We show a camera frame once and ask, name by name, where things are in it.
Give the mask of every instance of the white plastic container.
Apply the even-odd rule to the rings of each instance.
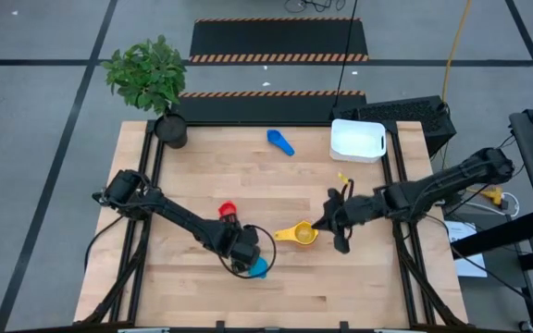
[[[386,128],[380,123],[335,119],[330,133],[330,157],[339,161],[374,163],[386,153]]]

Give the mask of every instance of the yellow cup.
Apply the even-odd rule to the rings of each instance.
[[[313,243],[318,236],[318,230],[312,229],[308,221],[302,221],[291,228],[275,231],[275,241],[295,241],[302,245]]]

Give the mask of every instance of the wooden tabletop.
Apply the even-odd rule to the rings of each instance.
[[[137,169],[144,129],[144,122],[123,123],[109,179],[120,169]],[[280,130],[295,149],[293,157],[268,144],[266,128],[189,128],[184,148],[164,150],[159,186],[168,198],[206,218],[217,218],[219,206],[232,200],[243,224],[256,224],[272,234],[303,219],[319,219],[327,189],[342,187],[339,172],[355,180],[355,193],[372,194],[384,184],[380,162],[336,162],[329,157],[329,128]],[[399,123],[399,133],[408,178],[429,175],[420,124]],[[154,139],[148,174],[155,145]],[[389,155],[397,179],[391,149]],[[441,218],[439,210],[430,214]],[[116,216],[102,209],[97,231]],[[126,223],[117,225],[93,246],[76,320],[91,313],[114,283],[125,228]],[[418,228],[429,282],[466,320],[445,229],[431,219]],[[270,243],[259,237],[262,256],[270,261]],[[305,248],[278,242],[277,261],[268,276],[242,280],[187,231],[154,216],[136,324],[214,327],[217,320],[225,320],[227,327],[338,327],[348,321],[352,328],[408,327],[390,221],[381,218],[354,228],[351,248],[348,254],[338,253],[327,232]],[[413,286],[418,320],[424,323],[419,288],[414,281]],[[121,318],[126,318],[130,286],[125,295]]]

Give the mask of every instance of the gray floor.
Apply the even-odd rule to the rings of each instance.
[[[192,24],[200,18],[288,17],[283,0],[118,0],[100,58],[164,33],[188,55]],[[533,1],[514,0],[533,41]],[[0,0],[0,59],[88,59],[109,0]],[[308,8],[297,16],[350,16]],[[446,59],[465,0],[362,0],[372,59]],[[457,59],[530,60],[504,0],[474,1]],[[0,305],[24,243],[85,67],[0,66]],[[190,92],[336,89],[341,67],[194,67]],[[112,96],[96,68],[79,108],[43,225],[7,329],[68,325],[82,280],[85,247],[99,208],[90,194],[108,177],[118,126],[147,119]],[[347,67],[343,88],[365,90],[367,100],[440,94],[442,67]],[[263,87],[264,82],[271,85]],[[533,107],[533,67],[454,68],[447,98],[458,135],[448,164],[508,135],[507,116]],[[512,145],[506,153],[521,160]],[[533,211],[533,192],[522,172],[504,186]],[[479,289],[462,280],[470,321],[516,329],[527,319],[523,302],[501,288]]]

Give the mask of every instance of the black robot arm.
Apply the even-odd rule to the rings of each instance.
[[[312,228],[335,234],[334,246],[348,253],[349,238],[345,229],[379,217],[398,222],[415,223],[431,206],[448,195],[477,184],[501,184],[511,179],[513,162],[501,149],[484,148],[464,162],[417,181],[404,181],[374,189],[372,197],[356,195],[348,198],[334,189],[328,190],[324,215]]]
[[[191,232],[208,251],[231,259],[231,269],[244,272],[253,266],[260,254],[256,229],[242,227],[237,218],[203,219],[169,200],[162,191],[150,185],[149,179],[133,170],[120,170],[108,188],[93,198],[103,206],[116,209],[132,219],[143,219],[156,213]]]

